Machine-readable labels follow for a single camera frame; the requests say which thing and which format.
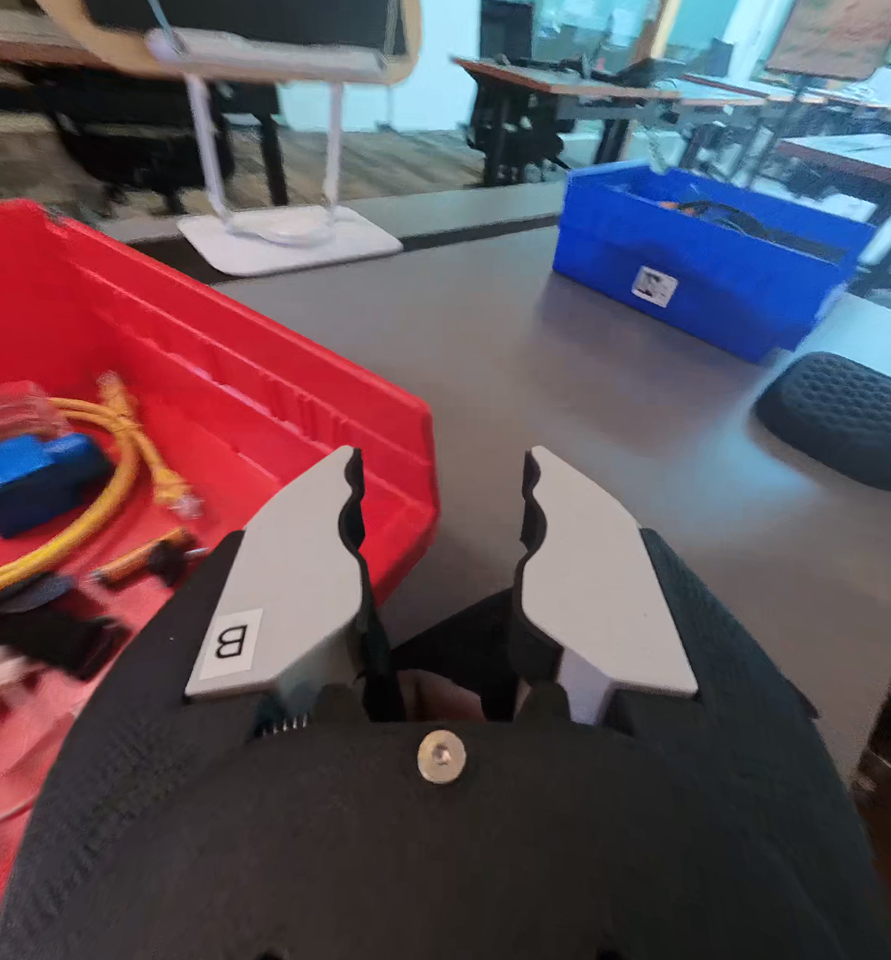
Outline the black mesh wrist rest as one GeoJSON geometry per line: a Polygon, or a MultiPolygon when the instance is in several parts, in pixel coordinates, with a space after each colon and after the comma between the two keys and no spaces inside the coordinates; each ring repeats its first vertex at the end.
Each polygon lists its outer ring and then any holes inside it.
{"type": "Polygon", "coordinates": [[[812,352],[775,378],[753,414],[788,447],[891,493],[891,376],[838,354],[812,352]]]}

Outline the blue storage bin white label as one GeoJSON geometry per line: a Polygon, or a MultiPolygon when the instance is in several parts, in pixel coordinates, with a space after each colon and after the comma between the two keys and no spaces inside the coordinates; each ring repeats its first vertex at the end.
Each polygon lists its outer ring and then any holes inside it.
{"type": "Polygon", "coordinates": [[[674,167],[570,172],[554,272],[751,363],[794,351],[874,228],[674,167]]]}

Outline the black office chair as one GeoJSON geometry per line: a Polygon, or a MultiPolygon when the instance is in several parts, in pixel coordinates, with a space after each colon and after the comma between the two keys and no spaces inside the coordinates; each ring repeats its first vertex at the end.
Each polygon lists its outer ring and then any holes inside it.
{"type": "MultiPolygon", "coordinates": [[[[182,83],[86,67],[25,66],[20,71],[68,156],[103,186],[109,202],[143,190],[161,198],[168,213],[183,215],[184,192],[205,187],[182,83]]],[[[271,203],[288,205],[276,88],[220,80],[209,86],[209,97],[223,178],[229,179],[236,166],[229,119],[251,117],[259,126],[271,203]]]]}
{"type": "Polygon", "coordinates": [[[559,119],[560,103],[560,96],[524,88],[478,87],[465,137],[483,155],[482,186],[524,184],[530,167],[541,180],[548,166],[571,169],[562,158],[562,135],[574,123],[559,119]]]}

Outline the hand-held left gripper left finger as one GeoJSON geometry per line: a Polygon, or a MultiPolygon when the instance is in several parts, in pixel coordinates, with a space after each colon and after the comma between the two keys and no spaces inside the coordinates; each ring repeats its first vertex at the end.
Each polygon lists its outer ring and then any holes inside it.
{"type": "Polygon", "coordinates": [[[363,456],[344,445],[244,528],[184,688],[189,702],[258,694],[306,722],[321,691],[363,683],[378,719],[404,717],[367,560],[363,456]]]}

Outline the person's left hand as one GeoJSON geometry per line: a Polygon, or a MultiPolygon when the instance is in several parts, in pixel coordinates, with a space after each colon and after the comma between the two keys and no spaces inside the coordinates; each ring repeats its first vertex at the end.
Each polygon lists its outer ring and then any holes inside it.
{"type": "Polygon", "coordinates": [[[421,669],[399,671],[396,678],[408,721],[486,721],[480,696],[449,678],[421,669]]]}

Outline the black fabric piece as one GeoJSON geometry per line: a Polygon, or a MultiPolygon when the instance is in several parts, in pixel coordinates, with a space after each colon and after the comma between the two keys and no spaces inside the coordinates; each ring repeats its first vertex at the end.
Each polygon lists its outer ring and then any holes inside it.
{"type": "Polygon", "coordinates": [[[42,572],[0,590],[0,648],[89,681],[130,630],[67,574],[42,572]]]}

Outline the grey desk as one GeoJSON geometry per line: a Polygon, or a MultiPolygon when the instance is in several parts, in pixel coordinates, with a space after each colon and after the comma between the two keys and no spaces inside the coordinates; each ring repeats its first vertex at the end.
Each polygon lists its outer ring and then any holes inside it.
{"type": "Polygon", "coordinates": [[[891,686],[891,492],[764,430],[755,366],[551,270],[560,202],[427,194],[352,201],[387,259],[206,280],[425,400],[441,516],[382,611],[394,642],[511,583],[524,451],[544,446],[661,534],[820,714],[850,781],[891,686]]]}

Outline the red storage bin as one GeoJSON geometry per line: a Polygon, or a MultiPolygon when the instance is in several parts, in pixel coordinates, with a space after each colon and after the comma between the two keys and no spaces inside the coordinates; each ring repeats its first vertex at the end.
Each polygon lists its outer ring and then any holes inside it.
{"type": "MultiPolygon", "coordinates": [[[[203,500],[216,546],[333,450],[363,455],[367,563],[384,602],[432,545],[428,405],[210,287],[28,200],[0,201],[0,383],[95,402],[113,372],[203,500]]],[[[257,697],[192,704],[207,628],[151,579],[91,590],[131,639],[91,682],[49,670],[0,706],[0,958],[32,958],[72,890],[140,813],[248,737],[257,697]]]]}

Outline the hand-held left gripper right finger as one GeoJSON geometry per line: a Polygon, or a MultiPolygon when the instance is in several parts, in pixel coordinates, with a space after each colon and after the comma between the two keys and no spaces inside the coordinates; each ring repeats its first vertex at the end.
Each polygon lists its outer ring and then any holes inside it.
{"type": "Polygon", "coordinates": [[[525,452],[522,499],[508,640],[520,702],[555,684],[572,722],[601,725],[621,691],[695,699],[697,678],[631,512],[541,445],[525,452]]]}

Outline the clear plastic packet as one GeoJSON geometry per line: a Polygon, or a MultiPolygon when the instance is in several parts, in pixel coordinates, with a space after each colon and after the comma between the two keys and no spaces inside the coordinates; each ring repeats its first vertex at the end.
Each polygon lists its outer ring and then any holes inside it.
{"type": "Polygon", "coordinates": [[[25,435],[50,441],[69,433],[69,421],[41,386],[0,383],[0,442],[25,435]]]}

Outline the wooden office desk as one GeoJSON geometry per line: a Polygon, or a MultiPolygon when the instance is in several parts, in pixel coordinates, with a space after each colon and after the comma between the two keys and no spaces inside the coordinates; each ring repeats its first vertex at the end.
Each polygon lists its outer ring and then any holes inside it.
{"type": "Polygon", "coordinates": [[[614,76],[550,64],[522,65],[507,58],[452,55],[451,61],[474,80],[476,92],[490,86],[554,94],[560,97],[560,121],[601,122],[592,165],[619,160],[632,126],[664,121],[679,113],[684,100],[684,93],[674,86],[676,77],[659,77],[662,64],[655,60],[642,61],[614,76]]]}

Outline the black panel desk lamp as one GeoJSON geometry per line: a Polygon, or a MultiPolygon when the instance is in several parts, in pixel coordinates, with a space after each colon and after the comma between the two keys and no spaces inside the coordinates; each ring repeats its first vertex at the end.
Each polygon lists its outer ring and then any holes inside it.
{"type": "Polygon", "coordinates": [[[195,126],[199,159],[213,216],[180,217],[183,237],[215,270],[253,278],[399,253],[390,233],[339,203],[344,95],[349,85],[391,87],[410,75],[422,39],[421,2],[385,2],[386,37],[380,49],[297,45],[237,34],[180,28],[160,2],[150,7],[156,26],[145,39],[117,39],[99,27],[83,2],[40,2],[46,15],[105,64],[138,75],[141,68],[180,71],[195,126]],[[227,207],[215,145],[208,81],[318,81],[329,86],[326,158],[317,205],[234,211],[227,207]]]}

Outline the blue square plastic tube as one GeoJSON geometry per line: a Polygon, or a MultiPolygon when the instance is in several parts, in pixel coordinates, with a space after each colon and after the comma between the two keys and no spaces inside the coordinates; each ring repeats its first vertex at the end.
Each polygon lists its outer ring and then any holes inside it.
{"type": "Polygon", "coordinates": [[[0,440],[0,537],[12,539],[78,508],[115,470],[87,434],[0,440]]]}

